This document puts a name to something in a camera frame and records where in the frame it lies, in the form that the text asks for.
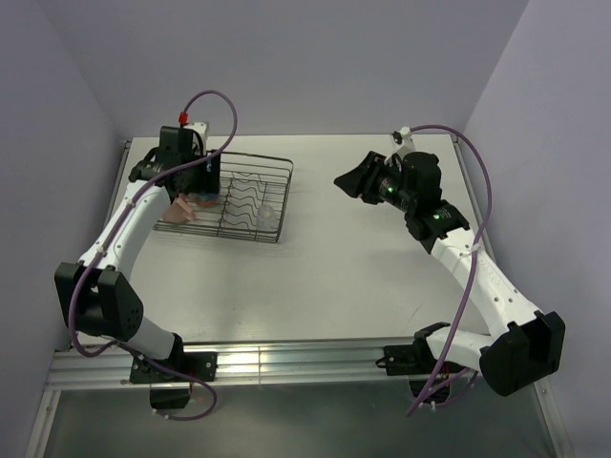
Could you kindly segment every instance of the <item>lavender wall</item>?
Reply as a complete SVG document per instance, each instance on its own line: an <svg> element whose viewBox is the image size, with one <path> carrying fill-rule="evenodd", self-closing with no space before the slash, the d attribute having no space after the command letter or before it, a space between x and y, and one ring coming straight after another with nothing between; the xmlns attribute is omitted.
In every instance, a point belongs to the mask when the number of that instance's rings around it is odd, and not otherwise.
<svg viewBox="0 0 611 458"><path fill-rule="evenodd" d="M176 122L204 88L235 99L241 134L464 127L527 0L39 3L131 136ZM230 125L220 102L194 116Z"/></svg>
<svg viewBox="0 0 611 458"><path fill-rule="evenodd" d="M99 231L119 143L40 7L0 6L0 455L11 458L67 341L53 272Z"/></svg>
<svg viewBox="0 0 611 458"><path fill-rule="evenodd" d="M610 17L605 0L531 0L467 128L493 175L499 264L566 321L552 383L593 457L611 448Z"/></svg>

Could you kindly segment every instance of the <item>wire dish rack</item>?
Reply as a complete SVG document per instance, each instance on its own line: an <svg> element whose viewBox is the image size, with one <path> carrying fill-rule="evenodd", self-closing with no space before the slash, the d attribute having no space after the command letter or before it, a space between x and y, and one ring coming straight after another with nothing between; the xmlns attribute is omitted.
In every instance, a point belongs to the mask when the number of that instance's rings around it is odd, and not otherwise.
<svg viewBox="0 0 611 458"><path fill-rule="evenodd" d="M221 191L214 205L189 205L195 220L158 221L154 229L180 234L278 241L283 229L293 162L271 156L224 152Z"/></svg>

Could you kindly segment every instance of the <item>metal frame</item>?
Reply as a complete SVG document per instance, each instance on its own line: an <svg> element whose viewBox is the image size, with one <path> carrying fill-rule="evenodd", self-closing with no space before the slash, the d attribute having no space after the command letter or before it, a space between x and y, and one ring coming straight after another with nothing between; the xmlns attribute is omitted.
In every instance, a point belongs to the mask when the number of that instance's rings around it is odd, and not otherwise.
<svg viewBox="0 0 611 458"><path fill-rule="evenodd" d="M108 211L106 212L106 217L104 218L104 225L108 224L108 221L110 221L113 217L113 209L115 208L115 200L116 195L118 194L118 187L121 184L121 177L123 176L123 170L125 170L125 164L127 162L127 155L129 155L131 147L132 140L125 141L125 144L123 145L123 150L121 152L121 161L118 164L118 172L116 173L113 193L111 194L111 199L108 203Z"/></svg>
<svg viewBox="0 0 611 458"><path fill-rule="evenodd" d="M482 216L460 146L456 140L453 140L453 145L474 206L475 216L478 222L481 222ZM117 183L125 167L129 147L128 142L123 152ZM107 220L116 199L117 187L116 184ZM486 233L483 240L488 254L494 259ZM383 356L383 347L411 342L412 339L389 338L292 343L206 343L188 344L185 346L185 351L210 350L219 353L217 378L210 384L213 386L341 383L388 380L386 372L374 364ZM44 455L62 390L149 389L152 386L188 385L187 383L130 385L128 380L132 360L130 355L117 349L111 349L94 359L82 358L74 351L55 353L26 456L38 458ZM429 374L423 374L417 377L410 376L410 379L424 380L428 377ZM547 425L557 456L574 457L575 452L568 439L549 381L543 379L535 383L535 389L541 415Z"/></svg>

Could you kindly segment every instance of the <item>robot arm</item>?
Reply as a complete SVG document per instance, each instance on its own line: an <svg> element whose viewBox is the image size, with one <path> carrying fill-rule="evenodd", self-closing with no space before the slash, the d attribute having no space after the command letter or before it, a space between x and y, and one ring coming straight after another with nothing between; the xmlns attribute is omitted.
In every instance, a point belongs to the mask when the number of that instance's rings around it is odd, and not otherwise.
<svg viewBox="0 0 611 458"><path fill-rule="evenodd" d="M408 128L392 134L397 147L389 157L370 152L335 184L365 203L388 202L405 214L410 234L465 288L472 252L477 266L470 298L489 335L458 330L446 361L480 371L491 388L507 396L558 370L564 322L544 315L522 296L478 246L460 212L441 199L441 171L435 155L415 152ZM431 371L448 339L449 324L436 323L415 334L414 371Z"/></svg>
<svg viewBox="0 0 611 458"><path fill-rule="evenodd" d="M220 158L178 172L150 187L134 203L133 197L152 177L206 154L208 125L163 127L159 146L138 163L129 176L125 196L98 239L78 263L63 262L55 272L55 285L64 320L68 324L70 300L76 283L98 254L101 261L78 296L76 330L91 336L117 340L165 365L180 368L183 361L179 335L157 326L144 315L142 302L129 283L136 258L154 224L180 194L219 191ZM115 230L126 206L134 207L122 222L111 246L102 244Z"/></svg>

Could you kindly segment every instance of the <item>red object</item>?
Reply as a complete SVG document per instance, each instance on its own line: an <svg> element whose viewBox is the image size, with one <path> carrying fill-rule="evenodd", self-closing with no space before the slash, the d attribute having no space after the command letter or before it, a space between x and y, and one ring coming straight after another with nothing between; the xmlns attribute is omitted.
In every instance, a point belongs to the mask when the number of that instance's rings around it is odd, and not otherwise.
<svg viewBox="0 0 611 458"><path fill-rule="evenodd" d="M187 123L187 119L189 118L189 115L185 112L180 112L179 114L179 124L180 127L184 126Z"/></svg>

